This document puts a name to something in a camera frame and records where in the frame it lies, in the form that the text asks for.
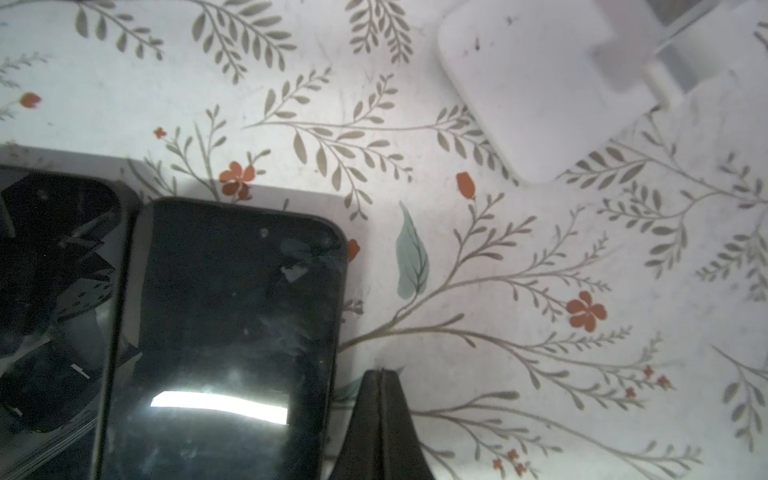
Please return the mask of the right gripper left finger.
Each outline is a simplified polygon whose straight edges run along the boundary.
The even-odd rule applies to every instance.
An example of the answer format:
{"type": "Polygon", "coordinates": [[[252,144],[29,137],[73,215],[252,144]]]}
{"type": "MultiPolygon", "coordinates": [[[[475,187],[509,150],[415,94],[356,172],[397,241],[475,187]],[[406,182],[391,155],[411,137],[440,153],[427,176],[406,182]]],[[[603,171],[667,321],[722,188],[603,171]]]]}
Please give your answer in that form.
{"type": "Polygon", "coordinates": [[[382,379],[382,370],[369,370],[363,375],[342,448],[329,476],[330,480],[384,478],[382,379]]]}

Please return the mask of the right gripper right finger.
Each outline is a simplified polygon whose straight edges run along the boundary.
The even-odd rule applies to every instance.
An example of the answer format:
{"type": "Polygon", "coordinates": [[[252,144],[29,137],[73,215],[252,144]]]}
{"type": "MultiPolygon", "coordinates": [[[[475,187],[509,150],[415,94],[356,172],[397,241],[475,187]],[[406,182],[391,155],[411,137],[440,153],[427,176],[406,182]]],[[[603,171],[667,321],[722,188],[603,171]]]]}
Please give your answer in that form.
{"type": "Polygon", "coordinates": [[[379,380],[381,469],[384,479],[433,480],[399,375],[381,370],[379,380]]]}

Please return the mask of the black phone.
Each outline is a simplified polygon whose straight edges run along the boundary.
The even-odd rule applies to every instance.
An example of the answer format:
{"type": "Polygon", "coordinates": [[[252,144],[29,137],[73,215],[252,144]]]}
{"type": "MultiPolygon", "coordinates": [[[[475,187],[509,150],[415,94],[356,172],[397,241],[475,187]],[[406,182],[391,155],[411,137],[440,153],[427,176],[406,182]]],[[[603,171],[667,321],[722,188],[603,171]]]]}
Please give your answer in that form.
{"type": "Polygon", "coordinates": [[[319,478],[347,265],[317,216],[145,205],[93,477],[319,478]]]}
{"type": "Polygon", "coordinates": [[[138,196],[1,170],[1,475],[29,476],[94,428],[138,196]]]}

